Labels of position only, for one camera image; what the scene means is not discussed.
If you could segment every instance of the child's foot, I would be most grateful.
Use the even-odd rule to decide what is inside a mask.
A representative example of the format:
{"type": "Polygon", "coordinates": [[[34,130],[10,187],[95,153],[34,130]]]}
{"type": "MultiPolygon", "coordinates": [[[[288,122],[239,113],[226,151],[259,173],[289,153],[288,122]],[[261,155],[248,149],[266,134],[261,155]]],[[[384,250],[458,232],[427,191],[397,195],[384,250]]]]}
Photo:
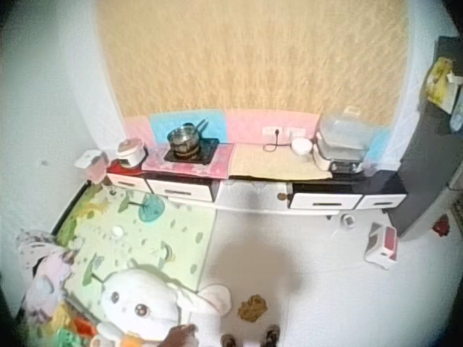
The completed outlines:
{"type": "Polygon", "coordinates": [[[264,335],[262,346],[276,346],[280,339],[280,327],[278,325],[270,325],[264,335]]]}
{"type": "Polygon", "coordinates": [[[231,334],[222,335],[220,343],[222,347],[237,347],[237,341],[231,334]]]}

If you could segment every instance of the drawer handle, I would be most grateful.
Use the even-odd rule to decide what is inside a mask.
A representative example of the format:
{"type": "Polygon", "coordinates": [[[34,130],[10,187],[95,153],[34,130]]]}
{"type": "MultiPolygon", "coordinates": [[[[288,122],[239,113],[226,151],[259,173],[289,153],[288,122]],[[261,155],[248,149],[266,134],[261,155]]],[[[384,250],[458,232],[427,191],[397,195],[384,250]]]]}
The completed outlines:
{"type": "Polygon", "coordinates": [[[164,193],[166,194],[180,194],[180,195],[191,195],[190,192],[179,192],[177,190],[170,190],[170,189],[165,189],[164,193]]]}
{"type": "Polygon", "coordinates": [[[392,205],[392,202],[388,201],[388,202],[375,202],[374,203],[375,206],[386,206],[386,205],[392,205]]]}
{"type": "Polygon", "coordinates": [[[340,202],[314,202],[312,206],[342,206],[340,202]]]}
{"type": "Polygon", "coordinates": [[[122,184],[123,186],[135,187],[133,183],[127,183],[127,182],[117,182],[117,183],[122,184]]]}

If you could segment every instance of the pink wall tile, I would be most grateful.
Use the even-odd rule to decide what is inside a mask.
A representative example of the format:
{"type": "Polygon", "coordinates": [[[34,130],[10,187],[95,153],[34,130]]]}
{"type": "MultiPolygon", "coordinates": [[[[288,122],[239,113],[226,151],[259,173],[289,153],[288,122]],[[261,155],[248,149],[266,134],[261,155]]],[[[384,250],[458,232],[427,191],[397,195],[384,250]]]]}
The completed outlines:
{"type": "Polygon", "coordinates": [[[263,127],[283,127],[279,143],[290,143],[286,128],[306,129],[305,137],[313,138],[319,114],[295,111],[229,110],[225,111],[226,131],[231,143],[265,144],[273,142],[274,136],[262,135],[263,127]]]}
{"type": "Polygon", "coordinates": [[[155,145],[150,119],[147,116],[131,117],[124,120],[124,128],[128,137],[141,139],[149,148],[155,145]]]}

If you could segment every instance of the white drawer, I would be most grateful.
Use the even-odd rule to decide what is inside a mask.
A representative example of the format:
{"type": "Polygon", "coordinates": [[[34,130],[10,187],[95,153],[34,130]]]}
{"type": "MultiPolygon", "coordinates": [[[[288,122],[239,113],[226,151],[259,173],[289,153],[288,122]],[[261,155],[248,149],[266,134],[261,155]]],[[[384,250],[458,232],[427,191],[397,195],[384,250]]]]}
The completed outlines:
{"type": "Polygon", "coordinates": [[[399,206],[406,196],[406,194],[365,195],[355,209],[367,210],[368,208],[393,208],[399,206]]]}
{"type": "Polygon", "coordinates": [[[167,197],[183,197],[201,201],[213,201],[211,189],[207,184],[190,184],[155,179],[146,180],[154,194],[167,197]]]}
{"type": "Polygon", "coordinates": [[[146,181],[141,177],[116,175],[115,173],[108,173],[108,177],[115,186],[151,193],[150,187],[148,187],[146,181]]]}
{"type": "Polygon", "coordinates": [[[359,202],[360,194],[295,193],[289,208],[309,210],[351,210],[359,202]]]}

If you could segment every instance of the blue wall tile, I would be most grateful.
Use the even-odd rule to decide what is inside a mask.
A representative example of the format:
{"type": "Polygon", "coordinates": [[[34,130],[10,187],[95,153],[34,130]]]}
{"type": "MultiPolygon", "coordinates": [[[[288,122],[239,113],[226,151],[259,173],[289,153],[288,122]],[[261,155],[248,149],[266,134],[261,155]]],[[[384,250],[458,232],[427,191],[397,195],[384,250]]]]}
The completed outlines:
{"type": "Polygon", "coordinates": [[[198,124],[205,119],[208,126],[203,131],[203,137],[214,137],[220,142],[227,142],[225,113],[222,110],[194,110],[162,112],[150,115],[150,125],[156,143],[166,143],[167,134],[180,127],[183,123],[198,124]]]}

